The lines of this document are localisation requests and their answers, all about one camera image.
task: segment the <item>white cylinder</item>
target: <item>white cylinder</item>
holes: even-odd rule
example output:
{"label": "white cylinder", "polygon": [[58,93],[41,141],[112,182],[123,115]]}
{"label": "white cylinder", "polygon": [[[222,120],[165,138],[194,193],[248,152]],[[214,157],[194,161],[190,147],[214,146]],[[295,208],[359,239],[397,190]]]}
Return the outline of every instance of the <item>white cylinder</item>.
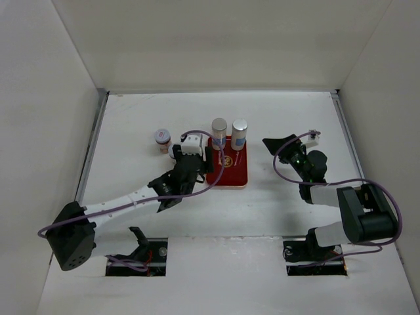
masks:
{"label": "white cylinder", "polygon": [[[226,146],[226,130],[228,128],[228,124],[226,120],[223,118],[216,118],[211,123],[211,129],[213,130],[213,136],[217,139],[217,142],[221,144],[222,148],[224,149],[224,146]],[[220,151],[219,146],[215,141],[212,139],[211,144],[213,146],[213,149]]]}
{"label": "white cylinder", "polygon": [[240,118],[235,119],[232,124],[232,139],[230,141],[230,146],[235,151],[240,151],[245,145],[246,136],[247,136],[248,123],[246,120]]}

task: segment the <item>wall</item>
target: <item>wall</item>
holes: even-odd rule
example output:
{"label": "wall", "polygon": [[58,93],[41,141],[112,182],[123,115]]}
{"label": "wall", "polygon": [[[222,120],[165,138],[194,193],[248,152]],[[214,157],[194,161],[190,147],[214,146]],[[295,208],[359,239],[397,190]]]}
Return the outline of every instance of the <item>wall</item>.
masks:
{"label": "wall", "polygon": [[96,110],[49,0],[0,1],[0,305],[35,314],[51,250],[37,230],[75,193]]}
{"label": "wall", "polygon": [[53,0],[97,87],[337,89],[390,0]]}
{"label": "wall", "polygon": [[398,242],[420,301],[420,2],[393,0],[340,92],[368,177],[382,182],[404,216]]}

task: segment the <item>pill bottle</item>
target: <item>pill bottle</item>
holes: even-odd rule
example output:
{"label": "pill bottle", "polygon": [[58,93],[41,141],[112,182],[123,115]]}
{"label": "pill bottle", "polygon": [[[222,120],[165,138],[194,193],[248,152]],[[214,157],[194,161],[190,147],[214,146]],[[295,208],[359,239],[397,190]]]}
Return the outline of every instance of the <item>pill bottle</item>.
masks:
{"label": "pill bottle", "polygon": [[232,139],[230,141],[230,146],[235,151],[240,151],[245,145],[246,136],[247,136],[248,123],[246,120],[240,118],[235,119],[232,124]]}
{"label": "pill bottle", "polygon": [[224,146],[226,145],[226,130],[228,128],[228,124],[226,120],[223,118],[216,118],[211,123],[211,129],[213,130],[213,136],[217,139],[217,142],[212,139],[211,144],[213,149],[219,151],[220,148],[217,145],[217,143],[222,145],[222,148],[224,149]]}
{"label": "pill bottle", "polygon": [[171,145],[171,135],[169,131],[166,129],[158,129],[155,132],[155,140],[156,143],[159,145],[159,149],[161,153],[168,153],[168,148]]}

